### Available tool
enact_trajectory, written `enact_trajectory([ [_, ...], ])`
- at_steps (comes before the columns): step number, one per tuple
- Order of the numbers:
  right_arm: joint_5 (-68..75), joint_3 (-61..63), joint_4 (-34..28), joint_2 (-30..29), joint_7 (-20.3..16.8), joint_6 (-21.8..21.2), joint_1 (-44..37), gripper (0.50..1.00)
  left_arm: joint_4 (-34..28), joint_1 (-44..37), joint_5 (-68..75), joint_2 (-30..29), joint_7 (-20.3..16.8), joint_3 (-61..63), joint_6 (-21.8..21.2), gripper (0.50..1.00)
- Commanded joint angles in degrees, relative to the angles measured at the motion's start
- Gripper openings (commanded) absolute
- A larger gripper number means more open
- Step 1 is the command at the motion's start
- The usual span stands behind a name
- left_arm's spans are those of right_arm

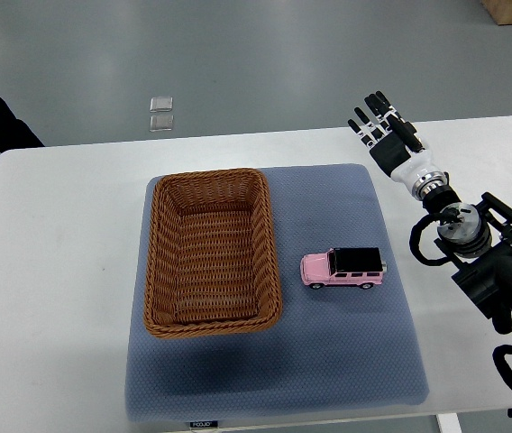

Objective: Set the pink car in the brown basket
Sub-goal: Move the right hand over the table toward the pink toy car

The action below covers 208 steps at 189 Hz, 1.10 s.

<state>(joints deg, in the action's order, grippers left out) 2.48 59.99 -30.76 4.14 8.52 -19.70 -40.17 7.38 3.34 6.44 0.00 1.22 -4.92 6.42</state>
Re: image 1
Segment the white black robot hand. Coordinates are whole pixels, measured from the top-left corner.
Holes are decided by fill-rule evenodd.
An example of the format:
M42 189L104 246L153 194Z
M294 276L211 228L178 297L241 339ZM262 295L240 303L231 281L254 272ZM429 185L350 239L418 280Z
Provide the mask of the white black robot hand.
M433 154L385 95L377 91L364 98L372 116L355 107L349 127L368 149L380 170L410 195L422 201L432 190L448 184L448 175L433 163Z

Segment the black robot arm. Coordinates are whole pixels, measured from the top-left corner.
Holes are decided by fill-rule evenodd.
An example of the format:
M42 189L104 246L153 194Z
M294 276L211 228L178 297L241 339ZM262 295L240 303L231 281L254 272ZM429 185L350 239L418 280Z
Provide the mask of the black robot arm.
M452 263L453 281L502 334L512 332L512 208L485 192L466 204L448 185L422 198L427 215L410 233L413 256L426 266Z

